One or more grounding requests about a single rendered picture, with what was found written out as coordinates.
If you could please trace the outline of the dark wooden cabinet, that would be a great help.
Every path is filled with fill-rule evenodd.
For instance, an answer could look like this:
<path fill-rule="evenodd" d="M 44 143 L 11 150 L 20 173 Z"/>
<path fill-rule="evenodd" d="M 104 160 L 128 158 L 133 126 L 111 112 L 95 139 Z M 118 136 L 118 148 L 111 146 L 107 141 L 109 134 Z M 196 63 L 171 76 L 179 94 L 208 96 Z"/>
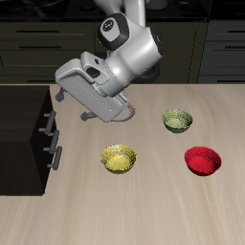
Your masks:
<path fill-rule="evenodd" d="M 37 85 L 0 86 L 0 195 L 41 196 L 45 193 L 56 153 L 49 147 L 56 129 L 39 132 L 53 109 L 50 87 Z"/>

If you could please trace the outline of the pale pink round plate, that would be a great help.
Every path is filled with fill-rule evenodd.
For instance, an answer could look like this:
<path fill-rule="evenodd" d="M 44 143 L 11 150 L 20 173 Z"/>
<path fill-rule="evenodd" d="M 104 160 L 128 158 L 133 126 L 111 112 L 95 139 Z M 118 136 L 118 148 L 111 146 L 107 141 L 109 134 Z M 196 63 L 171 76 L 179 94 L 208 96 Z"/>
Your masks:
<path fill-rule="evenodd" d="M 113 119 L 113 122 L 121 123 L 130 120 L 135 115 L 135 108 L 133 105 L 128 104 L 126 108 L 116 117 Z"/>

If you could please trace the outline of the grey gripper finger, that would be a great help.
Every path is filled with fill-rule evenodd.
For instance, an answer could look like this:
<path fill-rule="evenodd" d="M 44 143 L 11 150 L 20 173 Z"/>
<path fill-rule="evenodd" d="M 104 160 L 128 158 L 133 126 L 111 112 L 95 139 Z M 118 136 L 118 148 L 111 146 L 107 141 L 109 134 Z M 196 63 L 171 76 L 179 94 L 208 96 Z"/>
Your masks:
<path fill-rule="evenodd" d="M 59 92 L 56 94 L 56 100 L 58 102 L 62 102 L 64 100 L 64 93 L 65 90 L 63 88 L 60 88 Z"/>
<path fill-rule="evenodd" d="M 81 115 L 80 115 L 80 118 L 86 122 L 87 120 L 89 119 L 93 119 L 93 118 L 96 118 L 96 115 L 93 113 L 93 112 L 83 112 Z"/>

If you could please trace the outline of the black kitchen countertop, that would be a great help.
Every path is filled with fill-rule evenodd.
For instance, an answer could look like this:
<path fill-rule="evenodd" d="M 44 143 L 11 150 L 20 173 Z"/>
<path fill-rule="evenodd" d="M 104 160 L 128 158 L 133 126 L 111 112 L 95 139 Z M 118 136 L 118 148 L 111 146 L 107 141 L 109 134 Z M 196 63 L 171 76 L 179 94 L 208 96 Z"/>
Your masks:
<path fill-rule="evenodd" d="M 147 22 L 245 20 L 245 0 L 168 0 L 164 10 L 145 10 Z M 0 0 L 0 22 L 101 22 L 93 0 Z"/>

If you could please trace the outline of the dark olive kitchen cupboard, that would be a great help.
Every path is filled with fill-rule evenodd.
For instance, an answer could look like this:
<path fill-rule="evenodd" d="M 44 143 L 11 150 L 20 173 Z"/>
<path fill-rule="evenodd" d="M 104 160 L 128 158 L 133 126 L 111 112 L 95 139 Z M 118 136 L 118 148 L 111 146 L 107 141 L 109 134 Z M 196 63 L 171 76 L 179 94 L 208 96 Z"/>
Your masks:
<path fill-rule="evenodd" d="M 0 84 L 53 83 L 58 67 L 87 51 L 100 54 L 98 22 L 0 23 Z M 161 38 L 157 84 L 195 83 L 206 37 L 206 22 L 154 22 Z"/>

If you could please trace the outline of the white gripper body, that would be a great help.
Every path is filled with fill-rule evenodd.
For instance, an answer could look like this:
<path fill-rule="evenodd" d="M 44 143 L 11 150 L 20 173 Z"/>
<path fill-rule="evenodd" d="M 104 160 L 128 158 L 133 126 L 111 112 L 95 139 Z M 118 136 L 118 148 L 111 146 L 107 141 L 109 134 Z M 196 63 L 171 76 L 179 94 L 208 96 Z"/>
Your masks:
<path fill-rule="evenodd" d="M 90 77 L 82 69 L 78 58 L 58 68 L 55 76 L 61 88 L 105 123 L 113 121 L 128 105 L 128 100 L 122 95 L 114 98 L 101 96 L 89 82 Z"/>

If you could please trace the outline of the green bowl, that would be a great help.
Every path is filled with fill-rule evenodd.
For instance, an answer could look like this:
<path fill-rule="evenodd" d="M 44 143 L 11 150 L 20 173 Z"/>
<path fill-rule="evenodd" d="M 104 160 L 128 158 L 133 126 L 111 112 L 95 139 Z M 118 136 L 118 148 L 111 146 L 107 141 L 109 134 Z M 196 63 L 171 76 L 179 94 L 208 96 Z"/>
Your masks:
<path fill-rule="evenodd" d="M 162 122 L 172 133 L 183 133 L 192 125 L 193 118 L 185 110 L 170 109 L 162 115 Z"/>

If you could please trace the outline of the red bowl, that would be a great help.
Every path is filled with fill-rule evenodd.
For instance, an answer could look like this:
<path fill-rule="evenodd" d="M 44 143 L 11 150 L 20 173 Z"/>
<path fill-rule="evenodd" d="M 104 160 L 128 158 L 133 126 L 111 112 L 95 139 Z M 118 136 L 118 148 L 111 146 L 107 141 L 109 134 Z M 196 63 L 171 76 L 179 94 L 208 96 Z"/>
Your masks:
<path fill-rule="evenodd" d="M 188 169 L 198 176 L 210 176 L 220 169 L 222 160 L 211 148 L 195 146 L 185 152 Z"/>

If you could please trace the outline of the dark grey kitchen cupboard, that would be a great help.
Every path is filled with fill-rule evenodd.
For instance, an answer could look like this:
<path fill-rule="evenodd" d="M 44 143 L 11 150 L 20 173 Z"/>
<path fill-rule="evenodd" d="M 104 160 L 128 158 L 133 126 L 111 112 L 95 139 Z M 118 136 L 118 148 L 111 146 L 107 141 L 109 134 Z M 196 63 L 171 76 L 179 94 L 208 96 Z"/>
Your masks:
<path fill-rule="evenodd" d="M 209 23 L 198 83 L 245 83 L 245 20 Z"/>

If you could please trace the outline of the yellow bowl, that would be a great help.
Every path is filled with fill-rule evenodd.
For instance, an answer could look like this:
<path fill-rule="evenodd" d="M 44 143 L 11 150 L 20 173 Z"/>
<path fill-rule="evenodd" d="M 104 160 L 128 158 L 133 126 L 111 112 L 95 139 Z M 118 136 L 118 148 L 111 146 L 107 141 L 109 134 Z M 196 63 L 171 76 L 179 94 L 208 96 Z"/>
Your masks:
<path fill-rule="evenodd" d="M 100 155 L 100 162 L 115 174 L 128 172 L 136 161 L 136 152 L 127 145 L 110 145 Z"/>

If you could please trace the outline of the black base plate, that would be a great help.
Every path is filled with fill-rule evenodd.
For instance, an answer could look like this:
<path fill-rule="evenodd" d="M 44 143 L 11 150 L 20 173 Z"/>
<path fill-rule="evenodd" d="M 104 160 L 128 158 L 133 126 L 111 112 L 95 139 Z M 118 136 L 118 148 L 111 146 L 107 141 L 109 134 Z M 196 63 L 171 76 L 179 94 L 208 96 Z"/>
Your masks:
<path fill-rule="evenodd" d="M 154 80 L 160 75 L 160 66 L 156 64 L 151 70 L 144 73 L 142 76 L 137 78 L 137 83 L 153 83 Z"/>

